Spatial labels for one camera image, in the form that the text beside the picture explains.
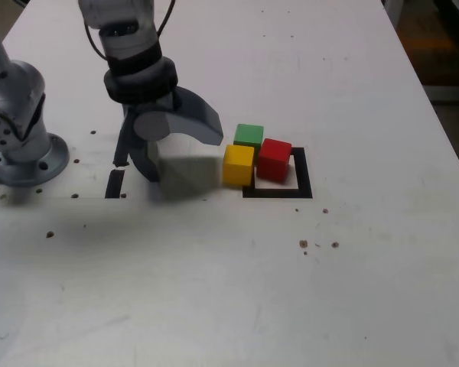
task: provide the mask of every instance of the white table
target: white table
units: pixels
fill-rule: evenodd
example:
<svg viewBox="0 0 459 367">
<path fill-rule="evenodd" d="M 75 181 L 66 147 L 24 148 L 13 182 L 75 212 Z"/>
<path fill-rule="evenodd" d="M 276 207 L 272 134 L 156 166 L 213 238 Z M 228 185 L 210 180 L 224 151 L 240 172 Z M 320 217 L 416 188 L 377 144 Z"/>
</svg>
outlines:
<svg viewBox="0 0 459 367">
<path fill-rule="evenodd" d="M 459 161 L 381 3 L 180 0 L 161 45 L 225 140 L 172 136 L 161 190 L 128 166 L 105 200 L 122 109 L 77 2 L 5 40 L 71 161 L 0 187 L 0 367 L 459 365 Z M 304 147 L 314 199 L 207 184 L 241 122 Z"/>
</svg>

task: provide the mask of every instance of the gray robot arm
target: gray robot arm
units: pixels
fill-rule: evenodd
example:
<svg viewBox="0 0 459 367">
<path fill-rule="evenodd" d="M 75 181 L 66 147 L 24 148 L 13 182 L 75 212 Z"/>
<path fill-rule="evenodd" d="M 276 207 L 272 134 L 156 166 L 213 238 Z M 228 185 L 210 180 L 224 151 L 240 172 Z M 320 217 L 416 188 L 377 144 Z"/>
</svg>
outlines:
<svg viewBox="0 0 459 367">
<path fill-rule="evenodd" d="M 10 61 L 0 43 L 0 184 L 38 185 L 67 165 L 66 143 L 44 127 L 44 99 L 42 75 Z"/>
<path fill-rule="evenodd" d="M 190 90 L 177 86 L 174 62 L 162 56 L 154 22 L 153 0 L 79 0 L 85 23 L 99 29 L 109 64 L 104 83 L 111 99 L 122 103 L 125 121 L 120 151 L 129 151 L 136 167 L 158 180 L 147 145 L 170 133 L 183 133 L 219 145 L 223 130 L 217 112 Z M 122 165 L 116 157 L 114 163 Z"/>
</svg>

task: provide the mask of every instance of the floor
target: floor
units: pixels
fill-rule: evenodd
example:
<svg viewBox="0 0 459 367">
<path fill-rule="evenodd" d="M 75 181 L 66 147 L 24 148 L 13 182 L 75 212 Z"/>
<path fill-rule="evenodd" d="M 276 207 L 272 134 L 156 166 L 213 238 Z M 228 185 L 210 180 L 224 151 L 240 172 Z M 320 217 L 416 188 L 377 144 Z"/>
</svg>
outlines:
<svg viewBox="0 0 459 367">
<path fill-rule="evenodd" d="M 418 16 L 423 10 L 431 10 L 431 0 L 409 0 L 405 3 L 402 21 Z M 0 0 L 0 38 L 3 40 L 20 16 L 22 9 L 13 0 Z M 459 106 L 434 106 L 444 130 L 459 157 Z"/>
<path fill-rule="evenodd" d="M 12 0 L 0 0 L 0 39 L 3 40 L 21 15 L 22 8 Z"/>
</svg>

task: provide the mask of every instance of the cable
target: cable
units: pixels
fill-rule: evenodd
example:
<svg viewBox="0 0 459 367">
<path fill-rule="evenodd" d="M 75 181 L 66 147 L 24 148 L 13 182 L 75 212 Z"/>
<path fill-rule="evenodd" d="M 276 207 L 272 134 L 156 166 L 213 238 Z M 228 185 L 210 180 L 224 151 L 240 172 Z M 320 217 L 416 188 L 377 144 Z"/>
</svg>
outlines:
<svg viewBox="0 0 459 367">
<path fill-rule="evenodd" d="M 172 10 L 174 10 L 175 6 L 175 0 L 170 1 L 170 6 L 168 7 L 167 14 L 165 14 L 165 18 L 163 19 L 160 28 L 158 29 L 158 32 L 156 34 L 160 37 L 161 32 L 163 31 L 163 28 L 165 28 L 165 25 L 167 25 L 168 19 L 170 18 Z"/>
<path fill-rule="evenodd" d="M 84 22 L 84 24 L 85 24 L 86 36 L 89 38 L 89 42 L 90 42 L 90 45 L 92 46 L 93 50 L 95 52 L 97 52 L 97 55 L 99 55 L 101 58 L 103 58 L 105 61 L 107 61 L 107 58 L 104 55 L 102 55 L 102 53 L 99 51 L 97 46 L 93 43 L 92 35 L 90 34 L 90 28 L 89 28 L 88 24 L 86 22 Z"/>
<path fill-rule="evenodd" d="M 21 8 L 25 8 L 25 6 L 29 3 L 29 0 L 14 0 L 14 3 Z"/>
</svg>

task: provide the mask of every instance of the wooden block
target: wooden block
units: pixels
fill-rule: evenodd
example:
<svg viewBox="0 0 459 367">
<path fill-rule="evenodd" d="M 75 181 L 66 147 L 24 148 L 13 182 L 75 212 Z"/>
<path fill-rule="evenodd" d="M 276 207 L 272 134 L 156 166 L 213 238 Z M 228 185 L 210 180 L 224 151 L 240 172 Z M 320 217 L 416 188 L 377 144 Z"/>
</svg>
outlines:
<svg viewBox="0 0 459 367">
<path fill-rule="evenodd" d="M 223 183 L 249 186 L 253 177 L 253 147 L 228 145 L 223 159 Z"/>
<path fill-rule="evenodd" d="M 283 182 L 288 173 L 292 146 L 279 140 L 266 139 L 259 152 L 257 177 Z"/>
<path fill-rule="evenodd" d="M 259 155 L 263 140 L 263 126 L 238 124 L 236 126 L 234 145 L 243 145 L 255 149 L 254 161 Z"/>
</svg>

